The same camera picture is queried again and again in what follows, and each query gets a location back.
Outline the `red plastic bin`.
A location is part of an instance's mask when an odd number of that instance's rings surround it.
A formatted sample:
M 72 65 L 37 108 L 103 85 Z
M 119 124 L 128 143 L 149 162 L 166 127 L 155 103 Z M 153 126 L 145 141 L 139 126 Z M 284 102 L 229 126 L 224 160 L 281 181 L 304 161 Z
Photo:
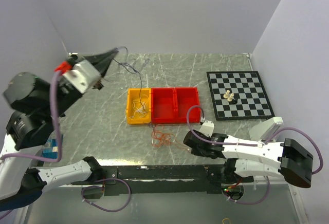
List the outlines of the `red plastic bin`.
M 177 121 L 174 88 L 151 89 L 151 119 L 153 124 L 175 124 Z
M 190 107 L 200 105 L 198 89 L 196 87 L 175 88 L 177 96 L 177 123 L 187 122 L 187 112 Z

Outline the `yellow plastic bin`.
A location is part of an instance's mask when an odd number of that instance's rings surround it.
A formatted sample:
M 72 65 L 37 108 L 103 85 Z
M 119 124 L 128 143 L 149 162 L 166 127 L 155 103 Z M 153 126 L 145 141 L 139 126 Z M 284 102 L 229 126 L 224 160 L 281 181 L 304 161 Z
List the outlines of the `yellow plastic bin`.
M 151 123 L 151 89 L 129 88 L 127 91 L 126 120 L 128 125 Z

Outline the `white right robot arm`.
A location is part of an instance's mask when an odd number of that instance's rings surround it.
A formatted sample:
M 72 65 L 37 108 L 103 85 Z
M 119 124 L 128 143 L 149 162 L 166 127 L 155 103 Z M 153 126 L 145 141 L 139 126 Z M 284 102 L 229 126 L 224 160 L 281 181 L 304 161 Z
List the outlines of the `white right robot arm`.
M 192 130 L 183 143 L 196 156 L 234 160 L 235 164 L 224 170 L 230 182 L 241 177 L 267 176 L 283 177 L 287 183 L 300 188 L 311 187 L 313 156 L 294 139 L 264 144 L 218 133 L 207 137 Z

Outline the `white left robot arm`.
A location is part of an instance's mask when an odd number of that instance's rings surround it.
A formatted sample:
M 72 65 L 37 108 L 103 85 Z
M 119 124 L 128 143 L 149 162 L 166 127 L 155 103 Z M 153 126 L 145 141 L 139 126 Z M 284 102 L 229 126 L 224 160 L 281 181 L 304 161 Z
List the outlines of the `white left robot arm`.
M 54 71 L 51 82 L 30 72 L 17 74 L 3 96 L 13 109 L 1 151 L 1 210 L 11 211 L 35 202 L 56 187 L 104 179 L 98 161 L 81 161 L 49 170 L 31 167 L 32 161 L 46 161 L 38 153 L 52 133 L 58 144 L 57 160 L 62 158 L 59 118 L 89 89 L 102 89 L 102 79 L 119 50 L 113 48 L 94 55 L 71 53 Z

